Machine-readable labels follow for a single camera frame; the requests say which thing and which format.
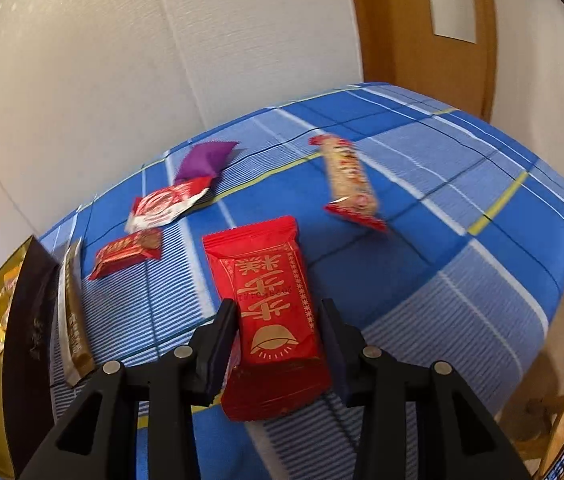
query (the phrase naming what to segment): table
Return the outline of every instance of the table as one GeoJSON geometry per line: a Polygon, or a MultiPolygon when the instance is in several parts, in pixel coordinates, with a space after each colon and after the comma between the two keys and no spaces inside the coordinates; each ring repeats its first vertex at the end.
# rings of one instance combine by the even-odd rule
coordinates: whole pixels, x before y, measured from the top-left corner
{"type": "MultiPolygon", "coordinates": [[[[173,181],[195,142],[238,140],[212,198],[164,228],[164,255],[90,282],[86,325],[97,363],[154,360],[188,341],[219,306],[201,237],[293,215],[314,301],[333,298],[345,322],[399,360],[453,364],[492,413],[542,346],[564,291],[564,179],[491,125],[382,83],[350,85],[263,108],[201,134],[80,206],[42,237],[56,255],[84,238],[82,274],[124,235],[134,197],[173,181]],[[380,202],[382,234],[323,210],[324,163],[308,139],[351,140],[380,202]]],[[[62,382],[54,347],[57,415],[80,387],[62,382]]],[[[140,407],[146,414],[147,406],[140,407]]],[[[416,435],[408,406],[408,469],[416,435]]],[[[140,425],[146,418],[140,419],[140,425]]],[[[289,416],[230,423],[220,406],[197,412],[204,479],[350,478],[359,409],[334,394],[289,416]]],[[[146,430],[138,436],[146,477],[146,430]]]]}

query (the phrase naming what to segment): yellow stripe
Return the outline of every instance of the yellow stripe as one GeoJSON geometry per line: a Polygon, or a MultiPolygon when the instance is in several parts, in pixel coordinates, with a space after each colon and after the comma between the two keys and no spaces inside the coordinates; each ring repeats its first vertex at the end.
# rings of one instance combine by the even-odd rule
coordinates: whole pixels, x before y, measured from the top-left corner
{"type": "Polygon", "coordinates": [[[457,108],[453,108],[452,106],[450,108],[446,108],[445,110],[440,110],[439,112],[433,112],[433,115],[441,115],[441,114],[448,114],[451,112],[455,112],[457,110],[457,108]]]}
{"type": "Polygon", "coordinates": [[[318,158],[319,156],[322,156],[320,152],[312,153],[311,155],[304,156],[303,158],[298,158],[297,160],[285,164],[284,166],[280,166],[279,168],[275,168],[274,170],[265,171],[260,176],[257,176],[256,178],[249,180],[248,182],[239,184],[238,186],[232,187],[231,189],[227,189],[226,191],[223,191],[222,193],[215,195],[212,200],[208,200],[207,202],[196,204],[191,208],[191,211],[197,211],[198,209],[202,209],[207,206],[210,206],[211,204],[216,203],[218,200],[222,200],[223,198],[229,196],[230,194],[236,193],[238,191],[242,191],[243,189],[247,189],[248,187],[254,186],[255,184],[262,182],[265,178],[275,175],[276,173],[282,173],[283,171],[290,170],[291,168],[299,166],[300,164],[303,164],[309,160],[313,160],[314,158],[318,158]]]}
{"type": "MultiPolygon", "coordinates": [[[[222,399],[222,392],[216,395],[216,398],[213,399],[213,402],[209,406],[191,406],[191,413],[203,412],[204,410],[208,410],[214,406],[220,404],[220,399],[222,399]]],[[[142,428],[149,427],[149,416],[142,415],[137,417],[137,429],[142,430],[142,428]]]]}
{"type": "Polygon", "coordinates": [[[513,181],[513,183],[505,189],[504,193],[502,193],[499,198],[491,204],[491,206],[484,212],[484,214],[478,218],[475,223],[469,227],[468,231],[473,236],[477,236],[482,232],[482,230],[489,224],[489,222],[495,218],[495,216],[502,211],[505,205],[507,205],[508,201],[511,200],[511,197],[515,195],[516,191],[522,186],[522,183],[528,177],[528,173],[523,171],[520,176],[517,177],[513,181]]]}

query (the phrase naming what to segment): white wall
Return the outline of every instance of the white wall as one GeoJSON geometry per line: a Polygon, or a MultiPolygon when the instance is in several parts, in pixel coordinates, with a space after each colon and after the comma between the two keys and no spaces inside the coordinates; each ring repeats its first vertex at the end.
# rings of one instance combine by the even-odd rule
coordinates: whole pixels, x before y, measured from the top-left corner
{"type": "Polygon", "coordinates": [[[0,0],[0,263],[182,140],[360,79],[351,0],[0,0]]]}
{"type": "Polygon", "coordinates": [[[564,176],[564,4],[495,4],[498,71],[491,122],[564,176]]]}

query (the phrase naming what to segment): brown package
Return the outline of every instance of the brown package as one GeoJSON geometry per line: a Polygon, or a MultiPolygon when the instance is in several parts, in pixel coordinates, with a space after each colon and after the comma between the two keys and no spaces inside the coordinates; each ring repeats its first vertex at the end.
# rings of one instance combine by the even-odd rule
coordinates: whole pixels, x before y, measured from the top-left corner
{"type": "Polygon", "coordinates": [[[80,249],[82,239],[69,246],[60,266],[57,287],[57,327],[64,380],[73,387],[95,370],[82,309],[80,249]]]}

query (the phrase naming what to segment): screw head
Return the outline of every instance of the screw head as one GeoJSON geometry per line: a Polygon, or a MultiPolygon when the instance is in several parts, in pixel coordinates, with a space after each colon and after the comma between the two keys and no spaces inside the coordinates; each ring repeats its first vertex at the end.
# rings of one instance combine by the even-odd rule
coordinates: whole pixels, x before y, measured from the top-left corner
{"type": "Polygon", "coordinates": [[[107,361],[104,363],[102,370],[107,375],[117,374],[120,371],[121,365],[119,361],[107,361]]]}
{"type": "Polygon", "coordinates": [[[453,371],[453,367],[446,361],[438,361],[433,365],[433,369],[440,375],[449,375],[453,371]]]}
{"type": "Polygon", "coordinates": [[[377,346],[369,345],[364,347],[362,354],[369,359],[377,359],[382,355],[382,349],[377,346]]]}
{"type": "Polygon", "coordinates": [[[173,351],[173,354],[175,355],[175,357],[185,359],[193,354],[193,348],[191,348],[189,345],[181,345],[173,351]]]}

